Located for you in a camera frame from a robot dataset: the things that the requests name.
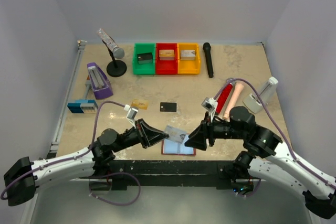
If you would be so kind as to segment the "black card from holder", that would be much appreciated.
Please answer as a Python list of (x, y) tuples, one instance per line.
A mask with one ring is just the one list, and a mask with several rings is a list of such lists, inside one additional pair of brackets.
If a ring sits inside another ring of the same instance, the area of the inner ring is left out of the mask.
[(177, 112), (177, 103), (175, 102), (161, 102), (160, 112)]

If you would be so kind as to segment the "red leather card holder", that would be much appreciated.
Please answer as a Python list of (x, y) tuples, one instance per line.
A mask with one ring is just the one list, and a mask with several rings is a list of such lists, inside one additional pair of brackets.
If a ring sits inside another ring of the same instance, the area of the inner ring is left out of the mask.
[(177, 143), (165, 139), (162, 142), (161, 154), (162, 155), (183, 155), (183, 156), (195, 156), (196, 149), (186, 147), (184, 144), (188, 140), (189, 135), (186, 135), (182, 143)]

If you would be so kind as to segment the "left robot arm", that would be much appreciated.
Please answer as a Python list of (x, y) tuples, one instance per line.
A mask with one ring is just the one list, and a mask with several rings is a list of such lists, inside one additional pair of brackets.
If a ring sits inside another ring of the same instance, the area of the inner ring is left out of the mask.
[(88, 147), (68, 155), (37, 161), (20, 158), (4, 174), (5, 189), (1, 199), (9, 206), (18, 206), (56, 183), (80, 177), (103, 178), (108, 174), (116, 152), (137, 144), (148, 148), (168, 136), (140, 119), (123, 133), (106, 129)]

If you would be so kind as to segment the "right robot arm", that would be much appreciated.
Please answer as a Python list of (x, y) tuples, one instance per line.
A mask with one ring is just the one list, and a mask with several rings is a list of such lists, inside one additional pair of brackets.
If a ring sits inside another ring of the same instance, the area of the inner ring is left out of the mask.
[(206, 113), (185, 146), (205, 151), (216, 139), (243, 140), (244, 151), (230, 168), (223, 170), (236, 194), (247, 197), (252, 193), (250, 187), (239, 186), (237, 179), (256, 177), (302, 195), (306, 208), (323, 219), (335, 215), (335, 177), (296, 155), (277, 134), (258, 125), (245, 107), (232, 108), (228, 122), (219, 118), (211, 120)]

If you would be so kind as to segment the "silver card from holder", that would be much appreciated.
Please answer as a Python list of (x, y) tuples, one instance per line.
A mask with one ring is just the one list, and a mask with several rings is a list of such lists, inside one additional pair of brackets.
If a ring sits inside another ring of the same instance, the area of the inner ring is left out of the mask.
[(168, 135), (167, 140), (182, 144), (187, 135), (187, 132), (170, 125), (167, 125), (164, 132)]

